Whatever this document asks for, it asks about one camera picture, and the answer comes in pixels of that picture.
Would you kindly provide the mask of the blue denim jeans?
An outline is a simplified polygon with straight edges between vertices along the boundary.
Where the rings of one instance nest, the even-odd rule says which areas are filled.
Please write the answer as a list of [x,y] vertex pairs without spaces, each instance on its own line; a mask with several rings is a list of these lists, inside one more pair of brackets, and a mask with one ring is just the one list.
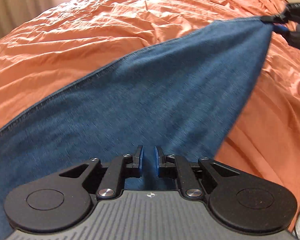
[[145,148],[130,189],[166,189],[154,146],[190,160],[214,157],[254,88],[273,26],[258,17],[215,21],[142,48],[61,88],[0,129],[0,239],[15,187],[90,158]]

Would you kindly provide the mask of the orange bed cover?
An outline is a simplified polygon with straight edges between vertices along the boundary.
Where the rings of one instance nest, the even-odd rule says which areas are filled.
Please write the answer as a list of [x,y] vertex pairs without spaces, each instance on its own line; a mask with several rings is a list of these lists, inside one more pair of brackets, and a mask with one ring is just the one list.
[[[0,40],[0,129],[56,90],[128,53],[214,20],[270,15],[285,0],[72,0]],[[274,35],[217,160],[282,184],[300,212],[300,51]]]

